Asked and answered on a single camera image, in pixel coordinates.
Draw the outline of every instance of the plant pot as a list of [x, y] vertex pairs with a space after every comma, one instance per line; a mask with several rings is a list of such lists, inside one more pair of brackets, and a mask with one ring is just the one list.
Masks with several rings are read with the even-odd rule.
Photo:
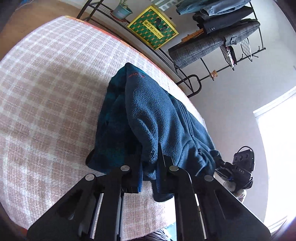
[[132, 13], [132, 10], [130, 10], [129, 8], [125, 9], [119, 4], [111, 14], [118, 19], [124, 20], [128, 15]]

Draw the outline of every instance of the window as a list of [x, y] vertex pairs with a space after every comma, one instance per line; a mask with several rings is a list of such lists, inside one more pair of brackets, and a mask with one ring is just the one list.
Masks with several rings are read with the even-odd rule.
[[264, 224], [276, 231], [296, 203], [296, 87], [254, 111], [268, 169], [268, 200]]

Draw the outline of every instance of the mattress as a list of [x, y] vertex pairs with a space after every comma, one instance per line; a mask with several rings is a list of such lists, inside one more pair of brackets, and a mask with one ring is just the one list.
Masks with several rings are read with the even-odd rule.
[[[89, 23], [63, 16], [34, 30], [0, 62], [0, 202], [28, 229], [83, 176], [112, 76], [130, 62], [180, 100], [177, 85], [143, 54]], [[174, 199], [157, 203], [150, 182], [126, 194], [123, 240], [176, 220]]]

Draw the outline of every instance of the white wall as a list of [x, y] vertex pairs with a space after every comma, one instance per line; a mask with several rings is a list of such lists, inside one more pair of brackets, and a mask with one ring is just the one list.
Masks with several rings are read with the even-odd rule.
[[[63, 1], [78, 8], [86, 2], [86, 0]], [[118, 2], [119, 0], [104, 1], [111, 8], [116, 7]], [[150, 2], [149, 0], [128, 0], [128, 4], [134, 12], [128, 20], [133, 20], [149, 6]], [[233, 154], [243, 145], [254, 149], [256, 160], [253, 173], [254, 184], [247, 191], [244, 204], [263, 221], [267, 205], [268, 173], [264, 147], [253, 111], [296, 85], [294, 67], [296, 66], [296, 34], [272, 0], [252, 0], [252, 4], [261, 23], [264, 45], [267, 50], [258, 53], [259, 58], [254, 57], [253, 62], [244, 60], [239, 63], [235, 71], [226, 69], [220, 72], [214, 82], [211, 79], [204, 80], [202, 91], [190, 100], [205, 119], [209, 134], [224, 160], [231, 162]], [[170, 8], [165, 13], [173, 18], [179, 35], [168, 42], [162, 48], [163, 50], [167, 50], [179, 43], [181, 38], [187, 34], [198, 30], [192, 20], [193, 14], [179, 16], [175, 8]], [[145, 46], [139, 44], [137, 39], [117, 28], [108, 19], [98, 15], [97, 17], [118, 29], [139, 49], [165, 68]], [[249, 39], [252, 50], [256, 51], [260, 45], [259, 32], [256, 31]], [[237, 59], [240, 59], [240, 46], [235, 46], [234, 49]], [[226, 65], [220, 49], [213, 51], [203, 59], [210, 71], [218, 70]], [[190, 64], [183, 71], [187, 75], [197, 74], [199, 77], [207, 75], [201, 61]]]

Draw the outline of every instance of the metal screw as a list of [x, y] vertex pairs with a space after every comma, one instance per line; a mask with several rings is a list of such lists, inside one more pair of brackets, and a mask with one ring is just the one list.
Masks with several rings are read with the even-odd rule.
[[211, 176], [211, 175], [205, 175], [204, 179], [207, 181], [207, 182], [211, 182], [214, 180], [214, 178]]
[[123, 165], [120, 170], [122, 170], [123, 172], [127, 172], [129, 170], [129, 166], [127, 165]]
[[87, 181], [92, 181], [93, 179], [94, 179], [94, 175], [93, 174], [87, 174], [85, 176], [85, 180], [87, 180]]
[[179, 170], [179, 168], [178, 168], [177, 166], [170, 166], [170, 170], [171, 170], [172, 172], [176, 172], [176, 171]]

